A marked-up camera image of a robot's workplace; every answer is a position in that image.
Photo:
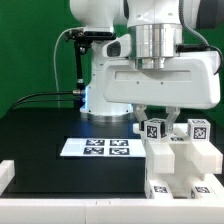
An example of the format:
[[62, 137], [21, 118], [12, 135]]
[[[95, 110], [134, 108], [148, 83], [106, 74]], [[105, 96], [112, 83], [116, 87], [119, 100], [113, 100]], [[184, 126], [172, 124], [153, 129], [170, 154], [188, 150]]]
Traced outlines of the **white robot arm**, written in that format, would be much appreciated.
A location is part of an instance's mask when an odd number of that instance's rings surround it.
[[182, 32], [223, 23], [224, 0], [70, 0], [70, 10], [82, 24], [77, 53], [93, 50], [83, 117], [144, 121], [147, 105], [174, 114], [219, 103], [221, 54], [205, 39], [185, 44]]

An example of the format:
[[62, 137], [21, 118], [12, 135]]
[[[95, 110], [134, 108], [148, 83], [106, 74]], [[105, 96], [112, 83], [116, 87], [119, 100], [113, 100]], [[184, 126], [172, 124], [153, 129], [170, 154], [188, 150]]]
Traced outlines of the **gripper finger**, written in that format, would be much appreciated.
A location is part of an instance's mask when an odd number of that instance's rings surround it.
[[177, 117], [180, 114], [180, 108], [179, 107], [167, 107], [166, 113], [167, 113], [166, 132], [172, 133], [174, 122], [176, 121]]
[[145, 110], [146, 110], [145, 105], [135, 104], [133, 106], [133, 111], [136, 119], [138, 120], [140, 131], [144, 130], [144, 122], [148, 120]]

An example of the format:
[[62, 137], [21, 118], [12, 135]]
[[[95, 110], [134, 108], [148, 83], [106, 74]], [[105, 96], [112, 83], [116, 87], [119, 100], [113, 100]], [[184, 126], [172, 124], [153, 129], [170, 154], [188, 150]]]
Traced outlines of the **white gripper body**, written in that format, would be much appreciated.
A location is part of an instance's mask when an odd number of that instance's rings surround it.
[[131, 60], [105, 64], [103, 95], [109, 102], [210, 109], [220, 101], [215, 51], [181, 53], [159, 70], [137, 70]]

